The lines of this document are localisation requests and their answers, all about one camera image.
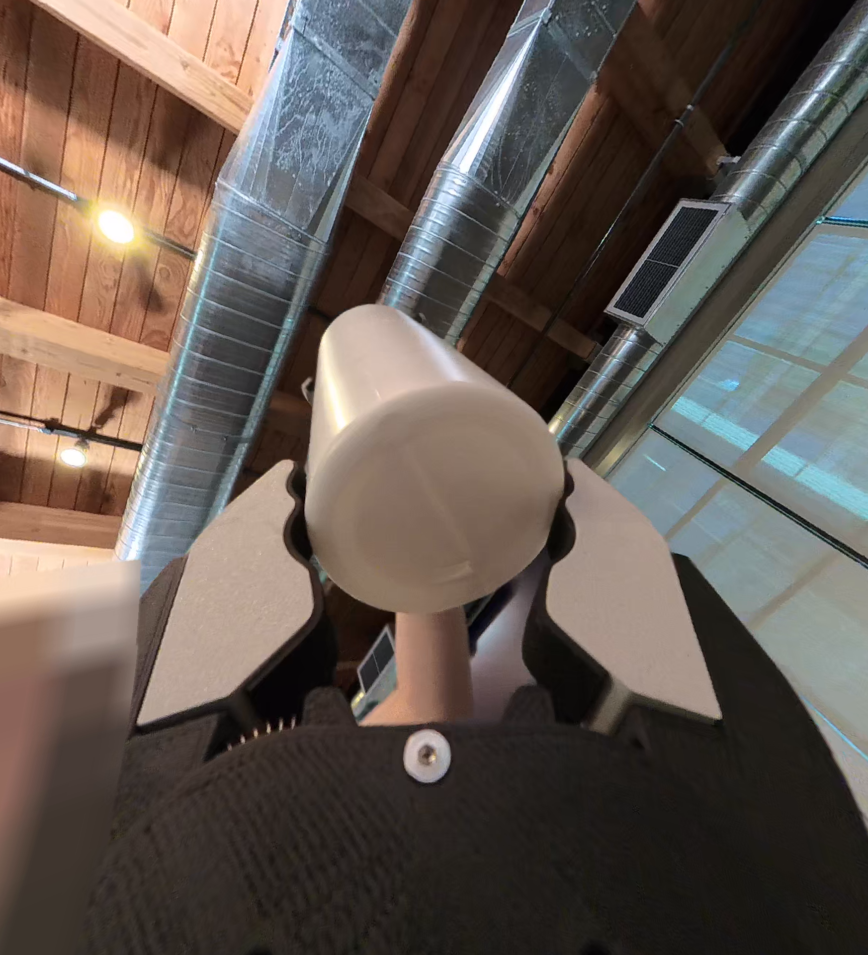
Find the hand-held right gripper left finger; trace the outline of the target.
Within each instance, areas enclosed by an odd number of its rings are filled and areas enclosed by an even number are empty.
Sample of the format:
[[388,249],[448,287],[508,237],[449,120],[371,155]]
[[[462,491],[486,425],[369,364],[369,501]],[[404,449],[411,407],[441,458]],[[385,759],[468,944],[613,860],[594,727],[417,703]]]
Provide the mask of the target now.
[[311,562],[305,484],[300,464],[279,462],[148,588],[155,648],[139,731],[219,715],[260,734],[299,721],[308,693],[333,684],[338,644]]

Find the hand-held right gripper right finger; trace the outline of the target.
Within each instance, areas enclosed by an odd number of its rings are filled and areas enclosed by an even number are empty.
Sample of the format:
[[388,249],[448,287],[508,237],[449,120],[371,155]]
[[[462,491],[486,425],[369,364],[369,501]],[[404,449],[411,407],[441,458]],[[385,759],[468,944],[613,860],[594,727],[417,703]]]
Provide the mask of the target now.
[[653,523],[578,460],[548,542],[523,662],[555,719],[613,734],[634,707],[714,724],[714,684],[671,551]]

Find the white bottle with black cap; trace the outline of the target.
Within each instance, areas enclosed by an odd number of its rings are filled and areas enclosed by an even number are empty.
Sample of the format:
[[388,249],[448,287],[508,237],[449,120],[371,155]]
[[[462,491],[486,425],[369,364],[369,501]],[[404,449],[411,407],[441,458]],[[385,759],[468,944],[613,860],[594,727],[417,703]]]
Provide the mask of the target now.
[[314,378],[305,520],[332,581],[393,612],[470,603],[540,553],[564,495],[545,421],[392,306],[324,332]]

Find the person's left forearm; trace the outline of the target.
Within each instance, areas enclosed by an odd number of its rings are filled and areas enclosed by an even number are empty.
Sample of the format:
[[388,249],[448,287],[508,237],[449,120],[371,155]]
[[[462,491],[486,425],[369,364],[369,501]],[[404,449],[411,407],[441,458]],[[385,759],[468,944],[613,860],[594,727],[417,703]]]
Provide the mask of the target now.
[[464,606],[397,613],[394,650],[396,686],[369,712],[362,727],[454,723],[473,716]]

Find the black ceiling conduit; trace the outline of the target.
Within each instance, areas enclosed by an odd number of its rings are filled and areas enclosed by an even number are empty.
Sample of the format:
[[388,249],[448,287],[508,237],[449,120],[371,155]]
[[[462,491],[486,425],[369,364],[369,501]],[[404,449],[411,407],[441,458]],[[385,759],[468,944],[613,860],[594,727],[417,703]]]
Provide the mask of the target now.
[[[78,195],[77,193],[71,191],[70,189],[64,187],[63,185],[56,184],[1,156],[0,156],[0,173],[3,173],[4,175],[10,177],[11,179],[19,183],[22,183],[30,187],[31,189],[34,189],[38,192],[41,192],[50,197],[53,197],[54,199],[58,200],[59,202],[65,205],[69,205],[73,207],[79,213],[87,217],[95,227],[96,227],[96,224],[94,221],[94,213],[97,208],[102,206],[115,208],[114,206],[110,204],[106,204],[105,202],[82,197]],[[130,220],[133,222],[135,226],[135,233],[136,233],[135,242],[132,245],[138,245],[140,242],[148,243],[150,245],[154,245],[155,247],[159,249],[163,249],[175,255],[181,256],[189,262],[193,262],[196,259],[197,257],[196,251],[190,248],[189,246],[182,245],[181,243],[178,243],[177,241],[172,240],[165,235],[154,232],[148,227],[143,226],[141,221],[136,221],[132,218],[130,218]],[[130,246],[131,245],[123,245],[121,247],[130,247]]]
[[103,434],[96,428],[82,429],[68,426],[58,419],[41,419],[31,415],[0,411],[0,426],[12,427],[43,434],[82,441],[85,444],[99,444],[115,449],[141,453],[143,444],[120,436]]

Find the large paned window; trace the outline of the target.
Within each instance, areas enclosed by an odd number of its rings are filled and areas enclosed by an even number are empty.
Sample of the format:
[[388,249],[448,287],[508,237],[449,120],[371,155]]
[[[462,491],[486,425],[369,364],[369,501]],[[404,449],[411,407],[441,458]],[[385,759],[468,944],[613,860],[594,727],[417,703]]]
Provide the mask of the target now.
[[868,160],[608,483],[868,761]]

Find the silver ventilation duct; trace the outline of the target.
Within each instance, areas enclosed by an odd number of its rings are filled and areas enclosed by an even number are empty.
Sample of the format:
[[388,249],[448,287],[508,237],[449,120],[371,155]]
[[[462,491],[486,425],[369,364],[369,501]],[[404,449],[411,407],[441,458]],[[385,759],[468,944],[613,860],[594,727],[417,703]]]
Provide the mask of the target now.
[[528,1],[442,155],[379,303],[459,345],[634,1]]
[[230,500],[328,257],[407,1],[291,2],[216,181],[115,555],[145,591]]

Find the slim silver spiral duct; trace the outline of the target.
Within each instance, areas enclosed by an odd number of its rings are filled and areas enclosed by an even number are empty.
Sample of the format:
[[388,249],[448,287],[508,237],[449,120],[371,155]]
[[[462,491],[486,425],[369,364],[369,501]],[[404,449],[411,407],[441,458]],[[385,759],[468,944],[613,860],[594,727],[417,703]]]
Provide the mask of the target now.
[[[737,203],[751,229],[724,274],[867,96],[868,2],[856,2],[709,199]],[[549,424],[565,459],[583,458],[667,346],[617,324]]]

